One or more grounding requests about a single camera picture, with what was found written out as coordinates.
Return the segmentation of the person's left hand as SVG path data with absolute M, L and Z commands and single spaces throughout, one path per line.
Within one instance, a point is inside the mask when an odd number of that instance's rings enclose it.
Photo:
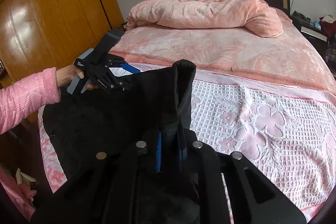
M 64 86 L 67 86 L 72 82 L 75 76 L 80 79 L 84 78 L 84 72 L 75 67 L 74 65 L 68 65 L 64 68 L 58 69 L 56 71 L 56 84 L 60 89 Z

